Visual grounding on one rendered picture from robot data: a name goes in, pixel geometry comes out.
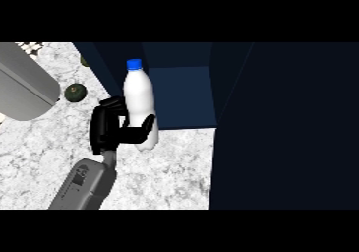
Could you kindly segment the white bottle with blue cap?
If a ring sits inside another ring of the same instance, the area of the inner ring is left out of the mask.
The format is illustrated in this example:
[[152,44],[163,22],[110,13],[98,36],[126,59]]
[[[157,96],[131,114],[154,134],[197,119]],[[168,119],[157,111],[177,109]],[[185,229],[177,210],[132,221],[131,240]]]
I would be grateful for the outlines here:
[[123,89],[131,126],[140,127],[147,116],[156,114],[153,83],[143,70],[140,59],[128,61],[128,75]]

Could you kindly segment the grey rounded appliance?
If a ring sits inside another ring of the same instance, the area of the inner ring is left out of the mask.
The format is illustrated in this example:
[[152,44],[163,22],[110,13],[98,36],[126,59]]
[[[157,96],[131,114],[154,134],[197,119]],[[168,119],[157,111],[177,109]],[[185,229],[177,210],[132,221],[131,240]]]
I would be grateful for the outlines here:
[[19,121],[56,106],[60,84],[14,42],[0,42],[0,113]]

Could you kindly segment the dark blue cabinet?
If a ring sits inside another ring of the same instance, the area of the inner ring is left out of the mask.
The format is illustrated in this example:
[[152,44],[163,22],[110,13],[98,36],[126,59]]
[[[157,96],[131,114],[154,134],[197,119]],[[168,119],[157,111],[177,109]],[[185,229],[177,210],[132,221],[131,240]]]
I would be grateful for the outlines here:
[[143,62],[162,130],[219,126],[249,42],[78,42],[75,47],[112,96],[123,93],[128,61]]

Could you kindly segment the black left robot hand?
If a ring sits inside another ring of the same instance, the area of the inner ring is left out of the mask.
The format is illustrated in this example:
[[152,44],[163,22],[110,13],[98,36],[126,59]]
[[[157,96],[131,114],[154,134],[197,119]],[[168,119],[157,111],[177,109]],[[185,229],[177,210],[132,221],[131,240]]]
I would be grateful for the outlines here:
[[119,144],[141,144],[153,129],[156,116],[147,115],[138,127],[131,127],[126,99],[113,96],[100,101],[94,109],[90,141],[95,155],[115,151]]

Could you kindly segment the dark green avocado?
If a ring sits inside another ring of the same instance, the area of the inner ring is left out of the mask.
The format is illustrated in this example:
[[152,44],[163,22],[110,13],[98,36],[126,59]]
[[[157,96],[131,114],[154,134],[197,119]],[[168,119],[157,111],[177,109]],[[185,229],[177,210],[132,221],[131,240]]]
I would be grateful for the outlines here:
[[88,90],[82,84],[72,84],[64,90],[64,97],[70,102],[79,102],[87,95]]

